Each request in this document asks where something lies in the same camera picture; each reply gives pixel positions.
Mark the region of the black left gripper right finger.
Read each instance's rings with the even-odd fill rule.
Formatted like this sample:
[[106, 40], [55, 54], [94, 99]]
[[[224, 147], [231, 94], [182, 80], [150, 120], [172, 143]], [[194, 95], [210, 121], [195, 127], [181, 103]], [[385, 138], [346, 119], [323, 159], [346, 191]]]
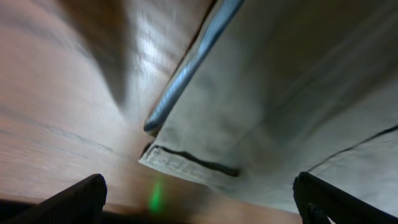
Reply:
[[293, 191], [294, 201], [304, 224], [397, 224], [397, 217], [308, 172], [301, 172], [295, 178]]

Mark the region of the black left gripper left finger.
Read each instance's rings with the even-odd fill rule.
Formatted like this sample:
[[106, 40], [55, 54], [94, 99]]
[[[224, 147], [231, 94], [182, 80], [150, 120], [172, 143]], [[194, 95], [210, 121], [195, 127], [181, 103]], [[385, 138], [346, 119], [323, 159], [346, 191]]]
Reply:
[[5, 224], [101, 223], [106, 202], [104, 177], [93, 174], [42, 203], [4, 221]]

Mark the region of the khaki green shorts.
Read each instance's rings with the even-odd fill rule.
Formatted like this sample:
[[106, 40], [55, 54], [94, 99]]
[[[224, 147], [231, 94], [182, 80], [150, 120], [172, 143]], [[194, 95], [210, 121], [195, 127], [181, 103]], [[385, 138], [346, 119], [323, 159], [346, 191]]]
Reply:
[[296, 212], [301, 172], [397, 214], [397, 1], [218, 1], [141, 164]]

